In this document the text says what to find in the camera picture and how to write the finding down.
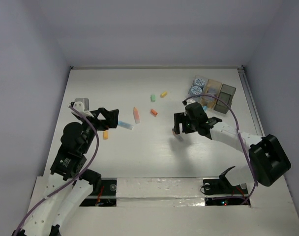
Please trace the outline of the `orange eraser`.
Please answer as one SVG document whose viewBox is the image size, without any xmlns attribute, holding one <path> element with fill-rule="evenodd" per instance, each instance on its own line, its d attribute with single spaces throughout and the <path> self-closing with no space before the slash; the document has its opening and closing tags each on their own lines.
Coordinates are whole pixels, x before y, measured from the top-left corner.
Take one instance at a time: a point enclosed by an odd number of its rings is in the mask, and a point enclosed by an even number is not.
<svg viewBox="0 0 299 236">
<path fill-rule="evenodd" d="M 151 109 L 150 112 L 151 112 L 154 116 L 157 116 L 157 115 L 158 115 L 158 112 L 155 111 L 154 109 Z"/>
</svg>

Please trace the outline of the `blue lid jar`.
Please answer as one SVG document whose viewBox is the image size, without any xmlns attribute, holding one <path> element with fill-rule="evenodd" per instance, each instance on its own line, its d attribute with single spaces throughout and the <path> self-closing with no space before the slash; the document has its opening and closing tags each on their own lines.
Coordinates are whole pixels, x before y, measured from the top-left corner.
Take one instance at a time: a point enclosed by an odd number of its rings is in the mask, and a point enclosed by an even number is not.
<svg viewBox="0 0 299 236">
<path fill-rule="evenodd" d="M 197 86 L 191 86 L 188 92 L 188 96 L 194 99 L 196 102 L 201 101 L 202 94 L 203 94 L 203 89 Z"/>
<path fill-rule="evenodd" d="M 203 88 L 206 84 L 206 81 L 203 77 L 195 77 L 193 80 L 193 86 Z"/>
</svg>

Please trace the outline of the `clear jar blue clips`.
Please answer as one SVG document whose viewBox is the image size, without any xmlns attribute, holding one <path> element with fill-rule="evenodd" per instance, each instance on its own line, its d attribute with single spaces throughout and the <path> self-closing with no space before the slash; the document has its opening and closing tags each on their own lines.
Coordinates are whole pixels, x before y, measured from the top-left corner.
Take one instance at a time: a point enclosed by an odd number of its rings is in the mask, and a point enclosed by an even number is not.
<svg viewBox="0 0 299 236">
<path fill-rule="evenodd" d="M 208 87 L 207 94 L 217 96 L 218 92 L 219 92 L 219 89 L 217 87 L 213 87 L 213 86 Z"/>
</svg>

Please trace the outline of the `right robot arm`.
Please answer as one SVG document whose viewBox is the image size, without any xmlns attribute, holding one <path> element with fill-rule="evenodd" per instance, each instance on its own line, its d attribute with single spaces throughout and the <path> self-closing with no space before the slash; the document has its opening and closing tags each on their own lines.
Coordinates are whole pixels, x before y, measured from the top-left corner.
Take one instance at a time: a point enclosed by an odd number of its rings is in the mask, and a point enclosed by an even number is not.
<svg viewBox="0 0 299 236">
<path fill-rule="evenodd" d="M 235 165 L 218 177 L 222 192 L 229 193 L 244 183 L 261 184 L 270 187 L 291 168 L 279 140 L 274 135 L 261 137 L 241 132 L 217 117 L 208 117 L 202 105 L 195 102 L 187 105 L 185 111 L 174 114 L 173 132 L 194 133 L 210 140 L 226 144 L 245 155 L 246 165 Z"/>
</svg>

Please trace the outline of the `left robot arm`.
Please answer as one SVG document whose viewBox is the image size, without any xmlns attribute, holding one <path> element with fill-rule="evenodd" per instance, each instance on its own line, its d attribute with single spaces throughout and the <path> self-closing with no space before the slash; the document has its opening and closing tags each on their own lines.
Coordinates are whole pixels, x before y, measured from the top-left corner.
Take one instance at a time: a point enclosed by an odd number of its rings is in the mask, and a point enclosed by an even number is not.
<svg viewBox="0 0 299 236">
<path fill-rule="evenodd" d="M 119 110 L 99 108 L 88 111 L 72 102 L 69 108 L 78 119 L 67 124 L 60 139 L 61 146 L 50 168 L 42 199 L 25 215 L 15 236 L 60 236 L 83 200 L 102 190 L 101 174 L 90 170 L 94 161 L 85 154 L 98 131 L 116 128 Z"/>
</svg>

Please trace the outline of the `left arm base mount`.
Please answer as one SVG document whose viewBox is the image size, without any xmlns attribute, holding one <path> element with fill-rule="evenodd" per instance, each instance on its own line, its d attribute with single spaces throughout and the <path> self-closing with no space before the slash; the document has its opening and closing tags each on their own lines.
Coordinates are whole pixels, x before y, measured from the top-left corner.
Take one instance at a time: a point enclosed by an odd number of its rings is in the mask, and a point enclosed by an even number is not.
<svg viewBox="0 0 299 236">
<path fill-rule="evenodd" d="M 103 178 L 99 190 L 86 197 L 81 207 L 115 207 L 117 205 L 117 179 Z"/>
</svg>

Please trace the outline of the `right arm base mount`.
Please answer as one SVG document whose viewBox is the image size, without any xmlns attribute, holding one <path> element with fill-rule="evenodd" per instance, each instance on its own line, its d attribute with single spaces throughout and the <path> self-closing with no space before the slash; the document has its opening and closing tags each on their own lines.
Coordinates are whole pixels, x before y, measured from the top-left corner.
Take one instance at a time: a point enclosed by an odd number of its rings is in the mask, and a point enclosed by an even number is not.
<svg viewBox="0 0 299 236">
<path fill-rule="evenodd" d="M 248 197 L 246 183 L 223 187 L 219 178 L 203 179 L 200 192 L 205 196 L 206 206 L 249 206 L 250 200 L 244 202 Z"/>
</svg>

